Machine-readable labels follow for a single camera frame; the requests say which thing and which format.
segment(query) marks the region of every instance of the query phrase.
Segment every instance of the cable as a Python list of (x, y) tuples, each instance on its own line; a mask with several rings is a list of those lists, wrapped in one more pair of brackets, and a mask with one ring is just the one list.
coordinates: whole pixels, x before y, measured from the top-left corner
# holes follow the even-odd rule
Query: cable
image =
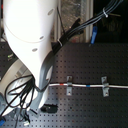
[(60, 22), (61, 22), (61, 27), (62, 27), (62, 29), (63, 29), (63, 33), (65, 34), (64, 26), (63, 26), (63, 23), (62, 23), (62, 19), (61, 19), (61, 16), (60, 16), (60, 12), (59, 12), (58, 7), (57, 7), (57, 13), (58, 13), (59, 18), (60, 18)]
[[(19, 87), (16, 87), (12, 90), (10, 90), (9, 92), (8, 91), (8, 88), (16, 81), (20, 80), (20, 79), (24, 79), (24, 78), (30, 78), (30, 80), (28, 80), (27, 82), (25, 82), (24, 84), (20, 85)], [(23, 87), (23, 90), (20, 92), (20, 93), (12, 93), (13, 91), (16, 91), (18, 90), (19, 88)], [(23, 77), (20, 77), (20, 78), (17, 78), (15, 80), (13, 80), (11, 83), (9, 83), (9, 85), (7, 86), (6, 90), (5, 90), (5, 100), (6, 100), (6, 103), (7, 103), (7, 106), (5, 107), (4, 111), (1, 113), (1, 117), (2, 115), (4, 114), (4, 112), (9, 108), (15, 108), (15, 107), (20, 107), (20, 114), (22, 112), (23, 109), (27, 109), (31, 102), (32, 102), (32, 99), (33, 99), (33, 95), (34, 95), (34, 89), (35, 89), (35, 79), (33, 77), (33, 75), (27, 75), (27, 76), (23, 76)], [(31, 99), (30, 101), (28, 102), (28, 104), (26, 104), (26, 99), (28, 97), (28, 94), (32, 91), (32, 94), (31, 94)], [(12, 95), (12, 96), (15, 96), (9, 103), (7, 101), (7, 95)], [(17, 98), (20, 98), (20, 103), (18, 103), (17, 105), (12, 105), (12, 103), (17, 99)]]
[[(50, 84), (50, 87), (54, 86), (68, 86), (67, 83), (55, 83)], [(102, 88), (104, 85), (81, 85), (81, 84), (72, 84), (73, 87), (89, 87), (89, 88)], [(119, 85), (108, 85), (109, 88), (120, 88), (120, 89), (128, 89), (128, 86), (119, 86)]]
[(82, 23), (81, 25), (77, 25), (75, 28), (72, 26), (65, 34), (61, 36), (59, 41), (53, 46), (53, 52), (56, 54), (62, 46), (64, 46), (68, 40), (73, 37), (74, 35), (80, 34), (83, 29), (85, 29), (87, 26), (95, 24), (99, 20), (101, 20), (103, 17), (106, 17), (109, 13), (114, 11), (123, 0), (111, 0), (106, 7), (103, 8), (103, 10), (98, 13), (95, 17), (89, 19), (88, 21)]

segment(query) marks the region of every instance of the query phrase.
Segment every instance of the metal bracket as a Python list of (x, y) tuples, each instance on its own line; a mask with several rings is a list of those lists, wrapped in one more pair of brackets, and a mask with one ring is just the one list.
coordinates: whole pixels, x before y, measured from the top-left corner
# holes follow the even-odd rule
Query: metal bracket
[(107, 97), (109, 96), (109, 83), (107, 83), (107, 77), (101, 77), (101, 81), (103, 84), (103, 96)]
[(67, 76), (67, 96), (72, 95), (72, 76)]

